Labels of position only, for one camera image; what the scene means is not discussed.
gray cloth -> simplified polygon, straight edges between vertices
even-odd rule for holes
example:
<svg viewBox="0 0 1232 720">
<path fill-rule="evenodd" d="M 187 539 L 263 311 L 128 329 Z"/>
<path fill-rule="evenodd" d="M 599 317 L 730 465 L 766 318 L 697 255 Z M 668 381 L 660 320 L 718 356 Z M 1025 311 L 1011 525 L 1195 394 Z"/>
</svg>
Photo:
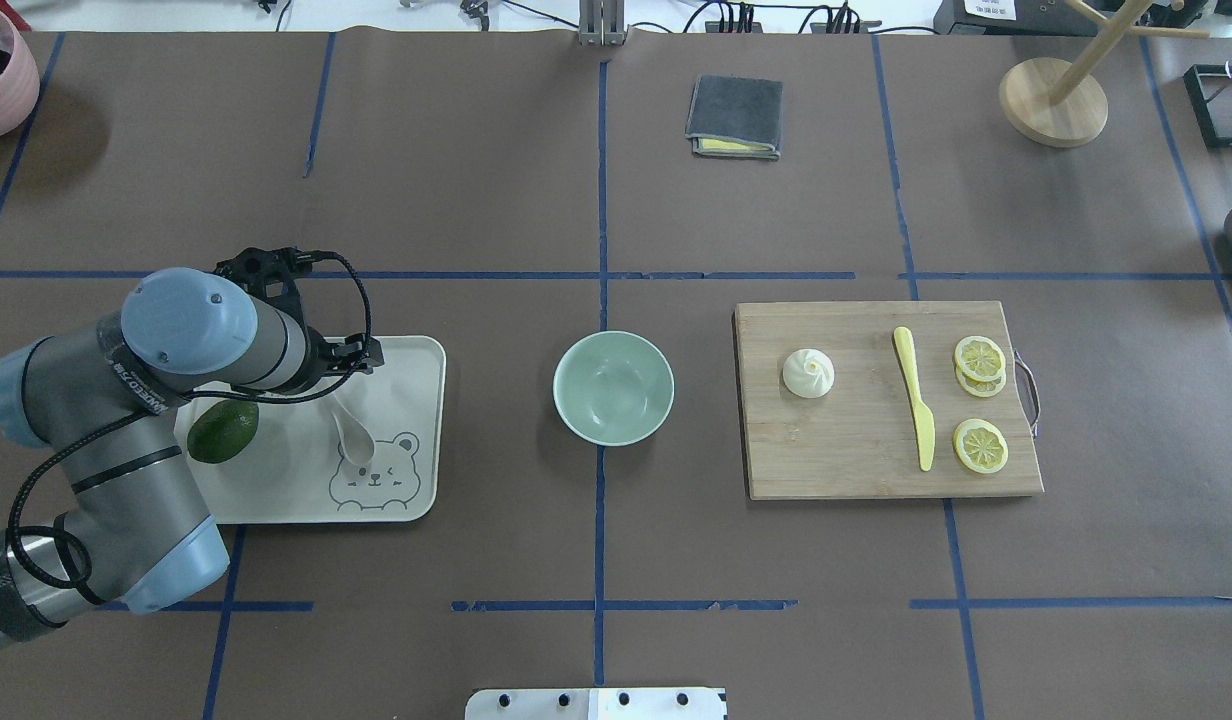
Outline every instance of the gray cloth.
<svg viewBox="0 0 1232 720">
<path fill-rule="evenodd" d="M 782 83 L 739 76 L 700 76 L 692 91 L 686 136 L 699 155 L 780 158 Z M 708 147 L 708 142 L 752 147 Z"/>
</svg>

green avocado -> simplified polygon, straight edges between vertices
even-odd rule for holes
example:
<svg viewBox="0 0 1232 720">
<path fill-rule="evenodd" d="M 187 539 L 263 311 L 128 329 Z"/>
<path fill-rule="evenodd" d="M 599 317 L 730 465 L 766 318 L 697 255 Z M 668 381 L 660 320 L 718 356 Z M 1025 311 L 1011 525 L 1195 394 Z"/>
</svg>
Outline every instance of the green avocado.
<svg viewBox="0 0 1232 720">
<path fill-rule="evenodd" d="M 260 407 L 251 401 L 224 399 L 217 402 L 193 422 L 186 436 L 190 457 L 200 462 L 224 462 L 241 452 L 256 436 Z"/>
</svg>

blue tape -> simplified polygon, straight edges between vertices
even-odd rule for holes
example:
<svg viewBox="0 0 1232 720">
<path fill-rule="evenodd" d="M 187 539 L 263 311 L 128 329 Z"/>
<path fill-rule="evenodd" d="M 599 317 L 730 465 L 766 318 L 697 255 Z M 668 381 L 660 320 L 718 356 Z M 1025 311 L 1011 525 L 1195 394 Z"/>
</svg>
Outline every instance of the blue tape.
<svg viewBox="0 0 1232 720">
<path fill-rule="evenodd" d="M 957 610 L 966 605 L 970 610 L 1082 610 L 1082 609 L 1137 609 L 1137 607 L 1227 607 L 1232 598 L 1225 597 L 992 597 L 977 600 L 941 600 L 923 598 L 909 600 L 910 610 Z"/>
<path fill-rule="evenodd" d="M 6 279 L 140 279 L 152 270 L 0 270 L 0 277 Z"/>
<path fill-rule="evenodd" d="M 1230 339 L 1232 340 L 1232 307 L 1230 296 L 1225 292 L 1225 281 L 1221 279 L 1220 264 L 1211 252 L 1207 229 L 1202 224 L 1202 215 L 1198 212 L 1198 201 L 1193 195 L 1193 186 L 1189 184 L 1188 173 L 1184 171 L 1184 163 L 1180 162 L 1180 152 L 1177 149 L 1175 136 L 1172 133 L 1172 123 L 1168 122 L 1168 111 L 1163 105 L 1163 95 L 1159 95 L 1159 83 L 1156 79 L 1154 58 L 1149 54 L 1149 44 L 1141 37 L 1141 58 L 1145 60 L 1145 74 L 1148 78 L 1149 91 L 1154 95 L 1154 107 L 1159 111 L 1159 122 L 1163 125 L 1163 136 L 1168 141 L 1168 150 L 1172 150 L 1172 163 L 1175 165 L 1177 176 L 1180 179 L 1180 187 L 1184 190 L 1184 198 L 1189 205 L 1189 215 L 1193 217 L 1193 228 L 1198 233 L 1198 244 L 1202 247 L 1202 254 L 1207 259 L 1207 268 L 1211 269 L 1212 282 L 1216 286 L 1216 296 L 1220 298 L 1220 307 L 1225 311 L 1225 322 L 1230 323 Z"/>
<path fill-rule="evenodd" d="M 219 600 L 181 600 L 164 607 L 159 612 L 221 612 L 224 607 Z M 122 602 L 107 602 L 99 607 L 101 612 L 131 612 Z M 237 600 L 232 612 L 314 612 L 313 602 L 304 600 Z"/>
<path fill-rule="evenodd" d="M 457 600 L 452 612 L 593 612 L 594 600 Z"/>
<path fill-rule="evenodd" d="M 967 583 L 963 582 L 963 554 L 958 550 L 958 522 L 954 519 L 954 501 L 945 498 L 945 538 L 949 560 L 954 566 L 954 592 L 958 594 L 958 625 L 963 629 L 963 660 L 967 681 L 972 688 L 972 711 L 976 720 L 986 720 L 986 702 L 981 697 L 981 669 L 976 663 L 976 639 L 972 637 L 972 614 L 967 607 Z"/>
<path fill-rule="evenodd" d="M 373 281 L 598 281 L 599 272 L 464 272 L 464 270 L 356 270 L 357 275 Z M 310 272 L 313 279 L 346 279 L 347 272 Z"/>
<path fill-rule="evenodd" d="M 797 600 L 602 600 L 602 612 L 781 612 Z M 452 612 L 594 612 L 594 600 L 457 600 Z"/>
<path fill-rule="evenodd" d="M 918 279 L 914 275 L 914 252 L 909 243 L 909 221 L 906 219 L 906 208 L 901 203 L 901 164 L 896 160 L 896 141 L 891 134 L 891 110 L 887 106 L 887 81 L 882 72 L 882 47 L 877 36 L 869 36 L 869 43 L 873 47 L 873 74 L 878 81 L 878 106 L 882 108 L 882 133 L 887 139 L 887 165 L 891 169 L 891 192 L 896 201 L 896 222 L 901 226 L 901 249 L 906 254 L 906 275 L 901 275 L 909 282 L 909 300 L 918 300 Z"/>
<path fill-rule="evenodd" d="M 781 612 L 798 605 L 797 600 L 607 600 L 611 612 Z"/>
<path fill-rule="evenodd" d="M 1214 281 L 1211 272 L 903 272 L 919 281 Z"/>
<path fill-rule="evenodd" d="M 233 536 L 233 551 L 229 554 L 229 575 L 224 584 L 224 600 L 221 602 L 221 625 L 217 628 L 216 651 L 212 653 L 212 674 L 208 678 L 208 692 L 203 700 L 203 720 L 212 720 L 216 711 L 217 689 L 221 687 L 221 667 L 224 665 L 224 646 L 229 639 L 229 616 L 233 614 L 233 593 L 238 587 L 238 568 L 241 566 L 241 545 L 246 541 L 246 525 L 238 525 Z"/>
<path fill-rule="evenodd" d="M 614 281 L 854 281 L 855 272 L 611 272 Z"/>
<path fill-rule="evenodd" d="M 21 131 L 21 138 L 16 143 L 12 163 L 7 165 L 7 176 L 2 179 L 2 187 L 0 187 L 0 217 L 2 217 L 2 206 L 7 202 L 9 194 L 12 192 L 12 181 L 16 179 L 16 170 L 21 168 L 21 158 L 25 155 L 25 145 L 30 141 L 30 132 L 34 128 L 34 120 L 39 117 L 39 108 L 43 108 L 43 99 L 48 94 L 48 85 L 52 83 L 52 73 L 55 72 L 55 60 L 60 55 L 60 46 L 63 44 L 64 33 L 57 33 L 57 41 L 52 46 L 52 55 L 48 59 L 48 65 L 46 65 L 43 76 L 39 79 L 39 100 L 34 102 L 34 108 L 30 110 L 30 117 L 25 120 L 25 129 Z"/>
<path fill-rule="evenodd" d="M 336 51 L 336 33 L 326 33 L 326 51 L 323 54 L 323 78 L 318 83 L 318 102 L 314 105 L 314 125 L 309 128 L 309 155 L 306 155 L 306 174 L 314 170 L 314 152 L 318 150 L 318 131 L 323 127 L 323 101 L 326 100 L 326 79 L 331 76 L 331 53 Z"/>
<path fill-rule="evenodd" d="M 607 449 L 598 446 L 596 488 L 594 489 L 594 687 L 601 688 L 602 634 L 606 629 L 607 593 Z"/>
<path fill-rule="evenodd" d="M 598 329 L 607 329 L 607 63 L 598 64 Z"/>
</svg>

yellow knife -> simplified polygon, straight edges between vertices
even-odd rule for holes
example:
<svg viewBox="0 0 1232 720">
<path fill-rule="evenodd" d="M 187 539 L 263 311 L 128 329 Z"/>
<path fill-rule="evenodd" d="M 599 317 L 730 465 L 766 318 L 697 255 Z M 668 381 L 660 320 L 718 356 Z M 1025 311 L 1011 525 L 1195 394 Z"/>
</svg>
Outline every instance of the yellow knife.
<svg viewBox="0 0 1232 720">
<path fill-rule="evenodd" d="M 896 343 L 896 356 L 901 360 L 901 371 L 906 375 L 906 387 L 909 390 L 909 409 L 914 413 L 914 434 L 918 435 L 918 468 L 931 470 L 931 452 L 936 450 L 936 419 L 931 418 L 931 407 L 923 402 L 918 391 L 918 360 L 914 358 L 914 334 L 901 325 L 891 333 Z"/>
</svg>

label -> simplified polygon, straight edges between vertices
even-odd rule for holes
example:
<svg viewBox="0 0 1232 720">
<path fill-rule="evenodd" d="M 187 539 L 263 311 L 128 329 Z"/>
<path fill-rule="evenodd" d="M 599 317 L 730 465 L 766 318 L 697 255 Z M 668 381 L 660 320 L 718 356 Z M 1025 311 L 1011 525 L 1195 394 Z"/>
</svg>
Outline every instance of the label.
<svg viewBox="0 0 1232 720">
<path fill-rule="evenodd" d="M 963 0 L 963 9 L 982 18 L 1015 20 L 1015 0 Z"/>
</svg>

